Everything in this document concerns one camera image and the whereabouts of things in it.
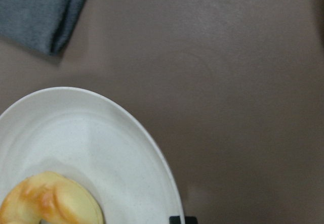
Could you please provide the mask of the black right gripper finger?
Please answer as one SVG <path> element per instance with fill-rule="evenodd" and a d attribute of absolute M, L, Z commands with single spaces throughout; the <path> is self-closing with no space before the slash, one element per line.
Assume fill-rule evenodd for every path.
<path fill-rule="evenodd" d="M 180 216 L 170 216 L 169 224 L 197 224 L 195 216 L 185 216 L 184 221 L 181 221 Z"/>

